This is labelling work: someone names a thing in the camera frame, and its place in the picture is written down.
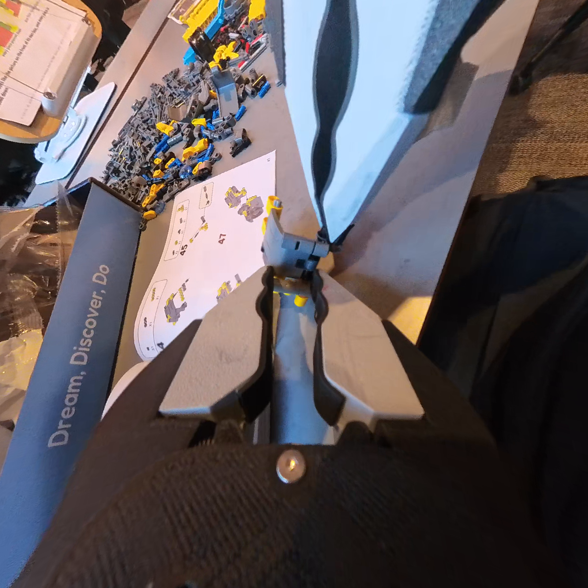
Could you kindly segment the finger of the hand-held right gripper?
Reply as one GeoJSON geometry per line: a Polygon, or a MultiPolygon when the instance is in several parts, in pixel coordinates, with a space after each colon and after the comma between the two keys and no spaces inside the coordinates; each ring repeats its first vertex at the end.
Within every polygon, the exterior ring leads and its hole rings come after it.
{"type": "Polygon", "coordinates": [[[334,171],[322,195],[328,240],[356,221],[410,146],[403,99],[432,24],[431,1],[352,1],[350,88],[331,135],[334,171]]]}
{"type": "Polygon", "coordinates": [[[282,37],[285,96],[306,186],[320,227],[321,217],[312,172],[313,143],[318,130],[315,108],[315,59],[327,1],[283,1],[282,37]]]}

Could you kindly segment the clear plastic bag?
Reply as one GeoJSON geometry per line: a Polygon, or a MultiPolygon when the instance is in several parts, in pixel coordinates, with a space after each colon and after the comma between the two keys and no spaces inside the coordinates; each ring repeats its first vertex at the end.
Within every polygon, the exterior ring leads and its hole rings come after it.
{"type": "Polygon", "coordinates": [[[83,206],[1,208],[1,432],[14,430],[77,236],[83,206]]]}

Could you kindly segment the dark grey cardboard box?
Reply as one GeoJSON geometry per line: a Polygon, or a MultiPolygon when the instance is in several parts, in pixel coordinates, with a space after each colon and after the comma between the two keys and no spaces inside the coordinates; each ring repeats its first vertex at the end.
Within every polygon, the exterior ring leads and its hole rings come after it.
{"type": "Polygon", "coordinates": [[[73,248],[1,472],[1,587],[9,587],[61,503],[105,405],[140,213],[91,178],[73,248]]]}

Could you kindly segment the black office chair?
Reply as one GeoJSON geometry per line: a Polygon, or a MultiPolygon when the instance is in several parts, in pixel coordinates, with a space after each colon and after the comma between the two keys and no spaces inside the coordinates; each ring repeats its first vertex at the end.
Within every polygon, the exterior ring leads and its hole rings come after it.
{"type": "Polygon", "coordinates": [[[533,84],[533,74],[553,50],[574,33],[587,21],[587,1],[583,1],[576,11],[562,24],[554,35],[544,43],[525,63],[524,67],[516,74],[513,74],[509,85],[508,94],[517,96],[528,90],[533,84]]]}

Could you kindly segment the instruction sheet display stand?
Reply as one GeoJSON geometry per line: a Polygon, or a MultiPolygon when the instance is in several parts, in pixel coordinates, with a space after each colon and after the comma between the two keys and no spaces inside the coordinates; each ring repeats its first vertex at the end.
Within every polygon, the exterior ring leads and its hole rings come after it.
{"type": "Polygon", "coordinates": [[[37,185],[70,176],[116,89],[79,97],[101,37],[82,1],[1,1],[1,138],[35,145],[37,185]]]}

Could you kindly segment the person's dark top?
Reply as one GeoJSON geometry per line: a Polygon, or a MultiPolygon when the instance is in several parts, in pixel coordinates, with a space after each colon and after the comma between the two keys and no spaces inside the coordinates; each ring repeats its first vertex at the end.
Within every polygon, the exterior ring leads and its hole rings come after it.
{"type": "Polygon", "coordinates": [[[572,587],[587,587],[587,269],[504,344],[472,389],[572,587]]]}

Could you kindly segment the grey curved panel piece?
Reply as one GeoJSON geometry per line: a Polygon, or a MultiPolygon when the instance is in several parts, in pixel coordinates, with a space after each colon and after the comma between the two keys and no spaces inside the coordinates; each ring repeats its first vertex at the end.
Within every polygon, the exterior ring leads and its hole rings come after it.
{"type": "Polygon", "coordinates": [[[239,110],[239,98],[235,80],[230,70],[215,70],[212,79],[217,89],[219,115],[225,118],[239,110]]]}

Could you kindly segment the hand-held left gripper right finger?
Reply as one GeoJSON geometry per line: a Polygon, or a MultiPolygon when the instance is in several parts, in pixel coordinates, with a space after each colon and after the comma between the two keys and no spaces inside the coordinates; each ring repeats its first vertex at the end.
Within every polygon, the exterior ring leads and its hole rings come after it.
{"type": "Polygon", "coordinates": [[[315,407],[328,425],[421,420],[424,408],[383,321],[322,270],[313,275],[315,407]]]}

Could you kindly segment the pile of loose building bricks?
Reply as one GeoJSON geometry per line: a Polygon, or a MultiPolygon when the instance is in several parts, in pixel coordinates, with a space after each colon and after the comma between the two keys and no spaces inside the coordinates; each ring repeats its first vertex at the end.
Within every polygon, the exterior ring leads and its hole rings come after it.
{"type": "Polygon", "coordinates": [[[271,88],[255,69],[236,82],[239,110],[221,118],[212,75],[200,64],[168,72],[150,94],[136,99],[129,119],[109,148],[102,181],[138,205],[140,231],[178,194],[212,176],[223,154],[222,142],[240,135],[236,127],[246,113],[247,98],[262,98],[271,88]]]}

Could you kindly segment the white building instruction booklet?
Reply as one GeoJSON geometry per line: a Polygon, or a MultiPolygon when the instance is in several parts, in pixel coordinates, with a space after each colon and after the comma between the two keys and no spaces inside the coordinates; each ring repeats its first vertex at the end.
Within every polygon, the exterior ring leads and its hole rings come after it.
{"type": "Polygon", "coordinates": [[[143,360],[157,357],[263,266],[262,224],[275,187],[271,151],[187,188],[166,206],[171,216],[165,247],[134,326],[143,360]]]}

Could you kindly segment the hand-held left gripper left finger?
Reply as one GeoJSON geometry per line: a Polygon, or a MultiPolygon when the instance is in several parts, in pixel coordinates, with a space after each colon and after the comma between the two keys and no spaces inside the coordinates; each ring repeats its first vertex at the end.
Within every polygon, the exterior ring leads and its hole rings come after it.
{"type": "Polygon", "coordinates": [[[273,376],[274,269],[264,266],[200,322],[159,412],[173,417],[256,419],[273,376]]]}

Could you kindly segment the yellow blue beam assembly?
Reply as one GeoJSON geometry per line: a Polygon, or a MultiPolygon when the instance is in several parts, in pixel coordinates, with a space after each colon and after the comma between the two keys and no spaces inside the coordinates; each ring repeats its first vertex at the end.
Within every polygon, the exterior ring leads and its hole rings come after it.
{"type": "Polygon", "coordinates": [[[244,69],[269,44],[266,1],[178,1],[168,18],[185,27],[185,66],[199,61],[244,69]]]}

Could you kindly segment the grey yellow brick subassembly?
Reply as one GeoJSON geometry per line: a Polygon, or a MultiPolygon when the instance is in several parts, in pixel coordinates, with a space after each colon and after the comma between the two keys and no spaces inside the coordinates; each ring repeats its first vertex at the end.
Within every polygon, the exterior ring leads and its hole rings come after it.
{"type": "Polygon", "coordinates": [[[263,262],[273,269],[274,292],[291,297],[296,307],[304,307],[310,297],[310,281],[324,258],[311,257],[315,239],[283,230],[282,211],[282,201],[277,196],[269,196],[267,216],[262,222],[263,262]]]}

